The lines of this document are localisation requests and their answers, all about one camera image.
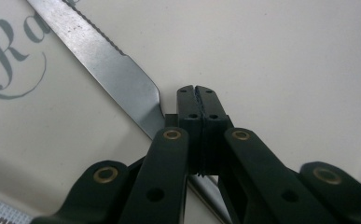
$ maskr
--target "white surface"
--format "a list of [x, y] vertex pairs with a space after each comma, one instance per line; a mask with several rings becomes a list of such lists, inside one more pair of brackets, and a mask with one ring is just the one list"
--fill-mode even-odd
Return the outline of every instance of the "white surface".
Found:
[[[84, 0], [77, 7], [150, 75], [165, 113], [175, 112], [177, 89], [209, 87], [235, 126], [255, 131], [288, 167], [325, 161], [361, 181], [361, 2]], [[35, 216], [54, 212], [91, 164], [131, 164], [149, 140], [54, 34], [39, 44], [27, 38], [29, 15], [23, 0], [0, 1], [12, 46], [30, 54], [11, 61], [6, 91], [33, 87], [41, 52], [47, 56], [34, 91], [0, 100], [0, 199]], [[186, 220], [215, 222], [194, 197]]]

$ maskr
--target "serrated knife blade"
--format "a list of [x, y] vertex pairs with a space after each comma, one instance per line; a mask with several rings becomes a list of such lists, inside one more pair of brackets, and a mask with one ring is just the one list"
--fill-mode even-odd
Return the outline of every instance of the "serrated knife blade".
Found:
[[[27, 0], [110, 96], [152, 139], [164, 127], [160, 93], [149, 76], [63, 0]], [[212, 178], [190, 176], [197, 195], [224, 223], [230, 217]]]

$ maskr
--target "brass rivet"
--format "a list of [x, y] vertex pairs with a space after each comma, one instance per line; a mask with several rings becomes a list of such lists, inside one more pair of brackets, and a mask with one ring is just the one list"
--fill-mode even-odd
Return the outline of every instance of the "brass rivet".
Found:
[[163, 136], [167, 139], [175, 140], [181, 137], [181, 133], [176, 130], [169, 130], [163, 133]]
[[234, 138], [236, 138], [238, 140], [245, 141], [245, 140], [250, 138], [250, 134], [246, 133], [244, 131], [235, 131], [235, 132], [232, 133], [232, 137], [234, 137]]
[[340, 182], [342, 182], [342, 179], [339, 175], [326, 168], [316, 167], [313, 169], [313, 174], [316, 176], [316, 178], [326, 182], [327, 184], [338, 185]]
[[117, 175], [118, 170], [115, 167], [105, 166], [93, 174], [93, 179], [100, 184], [106, 184], [116, 179]]

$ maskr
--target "metal blade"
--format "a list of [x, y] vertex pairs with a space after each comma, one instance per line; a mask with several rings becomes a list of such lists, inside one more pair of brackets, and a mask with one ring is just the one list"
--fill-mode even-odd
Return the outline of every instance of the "metal blade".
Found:
[[37, 13], [102, 87], [150, 137], [163, 128], [160, 93], [127, 55], [62, 0], [28, 0]]

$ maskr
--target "serrated edge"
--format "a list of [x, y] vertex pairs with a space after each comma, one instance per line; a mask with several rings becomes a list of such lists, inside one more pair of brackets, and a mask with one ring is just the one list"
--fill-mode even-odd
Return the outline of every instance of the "serrated edge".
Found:
[[111, 46], [113, 46], [119, 52], [119, 54], [121, 54], [122, 56], [128, 56], [116, 44], [114, 44], [114, 42], [111, 41], [111, 39], [107, 35], [105, 35], [104, 32], [102, 32], [101, 29], [99, 29], [99, 27], [97, 27], [92, 21], [90, 21], [90, 19], [88, 19], [81, 11], [79, 11], [75, 6], [71, 5], [65, 0], [62, 1], [71, 9], [73, 9], [78, 15], [80, 15], [82, 19], [84, 19], [89, 25], [91, 25], [93, 29], [96, 30], [96, 32], [98, 32], [107, 42], [110, 43]]

